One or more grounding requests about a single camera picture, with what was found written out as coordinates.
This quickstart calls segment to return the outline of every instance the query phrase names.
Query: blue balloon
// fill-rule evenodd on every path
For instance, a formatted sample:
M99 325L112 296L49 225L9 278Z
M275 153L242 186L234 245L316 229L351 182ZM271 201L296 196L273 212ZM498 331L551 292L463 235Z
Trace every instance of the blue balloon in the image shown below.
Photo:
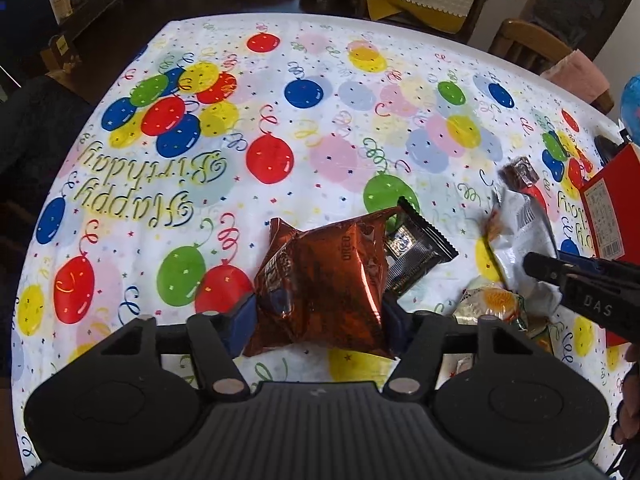
M111 103L104 111L102 127L108 132L112 132L127 123L136 113L136 110L137 108L131 104L128 97L121 97L116 102Z
M66 202L61 196L54 198L42 211L36 226L36 240L39 244L48 244L60 229L65 215Z
M562 178L564 177L564 164L559 160L555 160L551 153L549 153L549 150L542 152L542 162L549 168L554 180L556 182L562 182Z
M174 158L188 152L200 137L200 120L193 114L185 114L182 120L167 133L156 139L156 150L165 158Z
M489 93L498 104L501 104L505 108L513 108L515 106L513 98L509 92L507 92L502 86L498 85L498 83L491 83L489 85Z
M580 251L578 250L578 246L574 243L573 240L569 238L567 238L562 242L562 244L560 245L560 250L563 253L576 254L577 256L580 256Z
M169 84L164 89L164 92L160 94L160 97L166 97L167 95L174 94L178 89L178 79L184 73L184 69L179 66L172 68L164 73L169 78Z
M324 97L318 83L310 79L296 79L285 86L284 97L296 108L311 108Z

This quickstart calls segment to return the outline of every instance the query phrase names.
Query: tablecloth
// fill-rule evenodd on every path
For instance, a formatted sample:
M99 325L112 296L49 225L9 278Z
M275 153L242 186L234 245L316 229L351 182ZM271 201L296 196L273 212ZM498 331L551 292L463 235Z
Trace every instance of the tablecloth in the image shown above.
M577 187L616 138L594 108L503 60L420 32L345 18L237 14L171 22L98 104L51 188L20 280L12 331L17 439L42 381L141 314L161 324L229 309L251 290L269 220L306 230L408 197L460 256L401 298L449 313L476 276L497 170L527 155L562 250L593 254ZM612 415L621 347L561 308L556 355ZM164 360L193 381L188 356ZM375 380L394 362L290 346L236 360L260 380ZM605 436L595 463L618 447Z

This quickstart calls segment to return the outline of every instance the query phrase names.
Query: black tool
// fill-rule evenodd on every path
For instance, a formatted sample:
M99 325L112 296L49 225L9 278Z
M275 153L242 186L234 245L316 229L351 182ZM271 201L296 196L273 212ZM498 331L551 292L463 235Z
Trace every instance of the black tool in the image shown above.
M255 298L243 301L246 315ZM459 326L384 303L390 339L407 348L382 392L373 382L251 392L218 336L238 332L225 316L133 320L29 398L43 461L30 478L604 478L589 460L609 414L587 380L495 317ZM198 389L162 370L163 353L191 355ZM435 390L444 353L476 364Z

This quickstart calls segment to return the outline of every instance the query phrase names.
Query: chocolate snack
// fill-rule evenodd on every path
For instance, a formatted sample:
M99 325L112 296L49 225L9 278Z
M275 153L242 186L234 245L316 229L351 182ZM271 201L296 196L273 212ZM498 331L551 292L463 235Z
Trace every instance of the chocolate snack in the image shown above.
M394 231L386 237L389 262L386 289L400 298L437 264L450 262L458 252L403 196Z
M244 354L309 342L390 357L382 330L385 223L399 207L300 232L271 220Z
M511 164L502 168L502 177L507 186L514 191L534 186L540 180L526 156L519 156Z

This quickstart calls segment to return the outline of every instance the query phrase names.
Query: wooden chair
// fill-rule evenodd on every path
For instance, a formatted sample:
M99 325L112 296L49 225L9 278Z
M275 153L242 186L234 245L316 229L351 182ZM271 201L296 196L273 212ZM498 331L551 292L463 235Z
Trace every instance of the wooden chair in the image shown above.
M571 54L573 49L553 34L533 23L504 20L489 48L489 54L501 57L530 72L540 75ZM591 106L608 114L614 107L609 91L599 96Z

